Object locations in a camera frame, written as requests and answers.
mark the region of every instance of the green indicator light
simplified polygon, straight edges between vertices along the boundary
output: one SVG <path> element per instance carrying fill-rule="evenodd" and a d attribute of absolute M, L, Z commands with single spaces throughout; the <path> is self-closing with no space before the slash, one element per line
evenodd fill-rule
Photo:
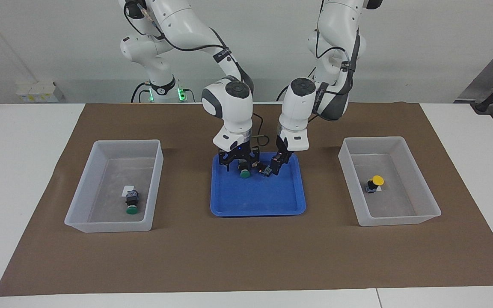
<path fill-rule="evenodd" d="M 176 90 L 178 90 L 178 99 L 180 101 L 183 101 L 186 99 L 186 93 L 184 93 L 184 91 L 180 88 L 176 88 Z"/>

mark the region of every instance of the brown mat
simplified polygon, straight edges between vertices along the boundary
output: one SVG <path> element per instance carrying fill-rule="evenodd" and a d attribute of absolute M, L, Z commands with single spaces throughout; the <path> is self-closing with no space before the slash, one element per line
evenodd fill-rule
<path fill-rule="evenodd" d="M 280 106 L 255 112 L 274 135 Z M 200 105 L 86 105 L 0 296 L 493 285 L 493 234 L 419 105 L 350 104 L 340 121 L 313 121 L 311 148 L 297 153 L 307 210 L 294 217 L 211 214 L 211 139 L 221 123 Z M 358 226 L 337 158 L 348 136 L 405 137 L 442 216 Z M 152 231 L 85 234 L 64 225 L 92 143 L 103 139 L 161 140 Z"/>

